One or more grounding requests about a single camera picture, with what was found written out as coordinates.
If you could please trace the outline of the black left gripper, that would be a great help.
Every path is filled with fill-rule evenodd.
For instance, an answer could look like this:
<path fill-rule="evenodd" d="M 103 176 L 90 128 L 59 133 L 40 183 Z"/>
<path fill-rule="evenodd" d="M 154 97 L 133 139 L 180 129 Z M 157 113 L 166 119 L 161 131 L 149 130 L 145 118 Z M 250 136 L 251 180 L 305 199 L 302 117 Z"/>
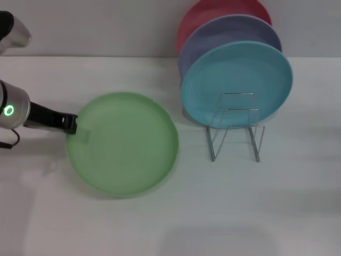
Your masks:
<path fill-rule="evenodd" d="M 88 142 L 90 130 L 79 124 L 77 115 L 66 115 L 64 122 L 62 122 L 63 118 L 63 113 L 32 102 L 28 118 L 23 126 L 31 129 L 63 131 L 68 140 Z"/>

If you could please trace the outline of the green round plate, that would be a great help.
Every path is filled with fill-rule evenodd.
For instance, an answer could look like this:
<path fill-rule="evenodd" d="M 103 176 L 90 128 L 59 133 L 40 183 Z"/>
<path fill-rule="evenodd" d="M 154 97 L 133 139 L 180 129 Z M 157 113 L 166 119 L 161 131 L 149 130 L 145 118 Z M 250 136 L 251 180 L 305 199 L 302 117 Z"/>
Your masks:
<path fill-rule="evenodd" d="M 116 92 L 95 98 L 79 112 L 67 152 L 83 182 L 124 198 L 166 181 L 176 168 L 180 143 L 162 105 L 138 93 Z"/>

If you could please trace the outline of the light blue round plate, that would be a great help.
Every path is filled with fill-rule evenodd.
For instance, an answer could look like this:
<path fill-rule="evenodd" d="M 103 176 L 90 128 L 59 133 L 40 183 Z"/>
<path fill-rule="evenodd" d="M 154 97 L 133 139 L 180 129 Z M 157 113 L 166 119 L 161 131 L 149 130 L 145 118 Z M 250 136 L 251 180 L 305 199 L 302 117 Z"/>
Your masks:
<path fill-rule="evenodd" d="M 225 44 L 201 56 L 182 79 L 183 107 L 208 125 L 222 93 L 251 92 L 260 121 L 276 112 L 293 87 L 293 71 L 277 49 L 259 42 Z"/>

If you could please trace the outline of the red round plate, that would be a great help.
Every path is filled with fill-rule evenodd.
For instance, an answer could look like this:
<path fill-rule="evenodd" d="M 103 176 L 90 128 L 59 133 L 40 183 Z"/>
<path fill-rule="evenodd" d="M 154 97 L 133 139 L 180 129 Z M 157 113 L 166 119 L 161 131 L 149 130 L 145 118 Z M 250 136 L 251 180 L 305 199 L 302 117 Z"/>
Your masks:
<path fill-rule="evenodd" d="M 255 16 L 272 26 L 267 9 L 259 0 L 199 0 L 187 11 L 178 27 L 178 55 L 180 56 L 185 41 L 197 28 L 213 19 L 232 14 Z"/>

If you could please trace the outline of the purple round plate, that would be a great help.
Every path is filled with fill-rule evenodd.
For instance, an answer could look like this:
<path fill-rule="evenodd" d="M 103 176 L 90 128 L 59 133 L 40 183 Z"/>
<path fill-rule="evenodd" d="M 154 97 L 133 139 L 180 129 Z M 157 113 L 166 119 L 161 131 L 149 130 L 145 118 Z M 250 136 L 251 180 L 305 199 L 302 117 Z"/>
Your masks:
<path fill-rule="evenodd" d="M 282 51 L 278 34 L 264 20 L 246 14 L 225 15 L 200 26 L 185 41 L 178 61 L 180 78 L 208 51 L 239 41 L 261 42 Z"/>

